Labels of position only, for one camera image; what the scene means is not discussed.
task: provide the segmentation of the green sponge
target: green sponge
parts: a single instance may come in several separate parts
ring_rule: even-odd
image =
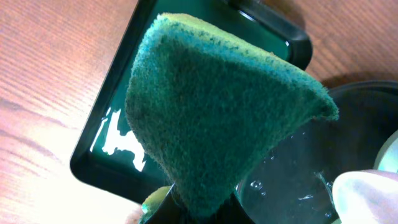
[[[209,217],[279,141],[312,118],[337,119],[327,90],[299,68],[186,14],[146,32],[126,95],[130,127]]]

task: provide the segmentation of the black plate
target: black plate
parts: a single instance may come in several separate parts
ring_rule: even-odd
[[[301,69],[312,56],[308,35],[258,1],[139,1],[70,161],[77,179],[138,203],[171,184],[160,166],[144,154],[124,114],[137,46],[162,12],[203,19]]]
[[[398,130],[398,83],[362,82],[332,89],[340,109],[334,122],[311,121],[283,140],[239,185],[243,207],[256,223],[330,224],[333,180],[372,169]]]

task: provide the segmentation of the wooden table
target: wooden table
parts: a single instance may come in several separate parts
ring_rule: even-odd
[[[137,0],[0,0],[0,223],[134,223],[68,161]],[[265,0],[310,34],[325,85],[398,80],[398,1]]]

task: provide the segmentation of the round black dish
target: round black dish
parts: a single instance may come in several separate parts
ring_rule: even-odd
[[[242,205],[257,224],[333,222],[333,180],[372,169],[381,146],[398,130],[397,82],[354,83],[330,95],[340,109],[338,121],[302,126],[240,183]]]

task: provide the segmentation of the pink object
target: pink object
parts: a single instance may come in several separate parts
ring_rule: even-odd
[[[333,184],[343,224],[398,223],[398,174],[379,170],[346,172]]]

